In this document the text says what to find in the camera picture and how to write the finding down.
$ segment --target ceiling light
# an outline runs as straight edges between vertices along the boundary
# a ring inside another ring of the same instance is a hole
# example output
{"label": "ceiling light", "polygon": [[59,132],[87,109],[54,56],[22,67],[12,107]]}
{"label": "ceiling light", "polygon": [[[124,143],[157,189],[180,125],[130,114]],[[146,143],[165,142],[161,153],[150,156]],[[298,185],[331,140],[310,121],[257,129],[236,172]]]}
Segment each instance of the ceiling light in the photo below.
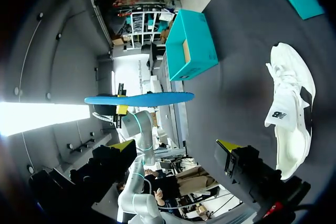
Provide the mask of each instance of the ceiling light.
{"label": "ceiling light", "polygon": [[90,118],[88,105],[0,102],[0,111],[0,133],[5,136]]}

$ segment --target wall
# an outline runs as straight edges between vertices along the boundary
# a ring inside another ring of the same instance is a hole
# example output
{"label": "wall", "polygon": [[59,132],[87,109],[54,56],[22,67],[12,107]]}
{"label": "wall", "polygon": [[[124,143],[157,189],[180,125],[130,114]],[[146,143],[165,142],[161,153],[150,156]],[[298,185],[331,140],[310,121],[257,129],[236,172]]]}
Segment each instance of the wall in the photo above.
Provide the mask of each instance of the wall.
{"label": "wall", "polygon": [[[141,62],[142,81],[149,80],[150,72],[146,65],[148,59],[149,55],[146,54],[113,58],[116,88],[118,88],[119,83],[124,83],[124,89],[127,90],[127,96],[141,94],[139,61]],[[146,90],[145,88],[143,89],[143,93],[147,93],[147,91],[149,90]]]}
{"label": "wall", "polygon": [[[25,12],[26,16],[8,49],[3,98],[7,102],[18,102],[14,88],[19,86],[26,49],[40,12],[44,16],[26,57],[21,101],[84,104],[85,97],[98,93],[96,57],[109,50],[97,18],[92,16],[90,0],[37,0]],[[59,41],[56,40],[57,33],[62,33]],[[50,100],[46,99],[47,92],[51,93]],[[26,166],[30,160],[26,148],[37,170],[62,168],[74,157],[66,145],[71,143],[78,147],[81,141],[91,138],[90,132],[95,132],[97,138],[102,136],[101,122],[93,116],[16,134],[5,142],[20,175],[27,181],[30,174]]]}
{"label": "wall", "polygon": [[124,45],[114,46],[113,48],[113,58],[129,56],[129,55],[139,55],[141,54],[141,49],[130,49],[124,50]]}

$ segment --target cardboard box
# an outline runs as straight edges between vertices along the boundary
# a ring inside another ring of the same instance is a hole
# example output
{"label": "cardboard box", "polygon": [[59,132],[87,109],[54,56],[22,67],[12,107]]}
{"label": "cardboard box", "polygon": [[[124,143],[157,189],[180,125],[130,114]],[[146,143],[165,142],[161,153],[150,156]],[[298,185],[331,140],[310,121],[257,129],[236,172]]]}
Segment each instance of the cardboard box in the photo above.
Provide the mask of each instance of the cardboard box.
{"label": "cardboard box", "polygon": [[163,30],[160,34],[160,39],[162,43],[166,43],[170,29]]}
{"label": "cardboard box", "polygon": [[151,115],[152,115],[152,119],[153,119],[153,127],[157,127],[158,125],[158,121],[157,121],[157,119],[156,119],[156,114],[155,113],[151,113]]}
{"label": "cardboard box", "polygon": [[184,40],[184,42],[183,42],[183,51],[184,51],[185,63],[188,63],[190,61],[190,52],[189,52],[189,47],[188,47],[187,40]]}
{"label": "cardboard box", "polygon": [[114,39],[112,42],[115,46],[124,45],[124,41],[122,39]]}

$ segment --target black cable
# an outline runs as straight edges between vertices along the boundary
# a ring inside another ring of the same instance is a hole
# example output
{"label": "black cable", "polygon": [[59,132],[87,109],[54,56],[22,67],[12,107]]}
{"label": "black cable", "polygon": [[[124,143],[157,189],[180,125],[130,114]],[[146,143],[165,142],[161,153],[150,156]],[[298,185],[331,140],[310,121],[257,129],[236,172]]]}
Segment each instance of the black cable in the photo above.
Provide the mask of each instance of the black cable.
{"label": "black cable", "polygon": [[232,200],[234,197],[234,195],[227,201],[225,202],[220,208],[218,208],[216,211],[212,212],[209,217],[211,217],[213,214],[215,214],[216,212],[218,212],[222,207],[224,207],[230,200]]}
{"label": "black cable", "polygon": [[47,169],[49,169],[49,170],[53,170],[53,169],[51,169],[50,167],[45,166],[45,165],[43,165],[42,167],[43,167],[43,168],[47,168]]}
{"label": "black cable", "polygon": [[313,208],[313,204],[302,204],[296,207],[293,207],[293,211],[301,211],[301,210],[311,210]]}

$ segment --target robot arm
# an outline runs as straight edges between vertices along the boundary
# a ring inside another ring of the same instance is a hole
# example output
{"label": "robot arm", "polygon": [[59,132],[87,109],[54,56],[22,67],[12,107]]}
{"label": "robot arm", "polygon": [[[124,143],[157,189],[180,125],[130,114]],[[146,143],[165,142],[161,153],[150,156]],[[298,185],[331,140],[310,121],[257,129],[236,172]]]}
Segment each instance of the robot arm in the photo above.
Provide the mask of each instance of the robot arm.
{"label": "robot arm", "polygon": [[135,136],[137,149],[141,155],[136,157],[130,167],[130,175],[125,189],[118,198],[118,205],[124,212],[139,214],[145,223],[163,223],[153,195],[141,194],[144,184],[143,165],[154,165],[155,155],[152,140],[152,117],[148,111],[128,114],[122,118],[121,133],[123,137]]}
{"label": "robot arm", "polygon": [[148,111],[129,113],[121,121],[121,134],[124,138],[135,136],[137,149],[144,154],[143,161],[146,165],[155,165],[152,127],[153,119]]}
{"label": "robot arm", "polygon": [[124,212],[139,214],[146,218],[161,218],[157,203],[153,195],[141,194],[144,183],[144,169],[141,162],[142,156],[138,156],[131,166],[130,175],[125,189],[118,198],[118,205]]}

